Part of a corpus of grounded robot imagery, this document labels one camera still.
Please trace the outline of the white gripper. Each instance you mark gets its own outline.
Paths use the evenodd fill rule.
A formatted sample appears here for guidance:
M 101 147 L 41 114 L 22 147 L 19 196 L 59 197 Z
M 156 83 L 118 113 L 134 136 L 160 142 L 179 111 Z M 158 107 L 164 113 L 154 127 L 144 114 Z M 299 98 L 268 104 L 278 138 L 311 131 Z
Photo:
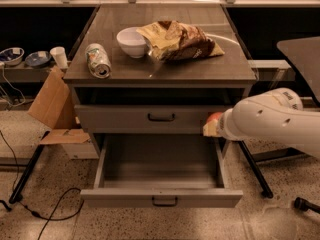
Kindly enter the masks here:
M 203 126 L 203 135 L 206 137 L 224 137 L 228 140 L 238 140 L 237 130 L 232 119 L 232 110 L 223 112 L 219 119 L 208 121 Z

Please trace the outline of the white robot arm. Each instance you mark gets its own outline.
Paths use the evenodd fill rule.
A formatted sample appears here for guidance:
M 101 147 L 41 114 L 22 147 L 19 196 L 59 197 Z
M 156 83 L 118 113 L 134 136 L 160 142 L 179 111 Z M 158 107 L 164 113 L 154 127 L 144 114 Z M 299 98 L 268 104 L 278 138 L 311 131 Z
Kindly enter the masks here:
M 280 41 L 277 48 L 319 102 L 320 37 Z M 320 158 L 320 113 L 304 109 L 299 95 L 288 88 L 245 98 L 223 113 L 211 114 L 203 135 L 232 141 L 271 140 Z

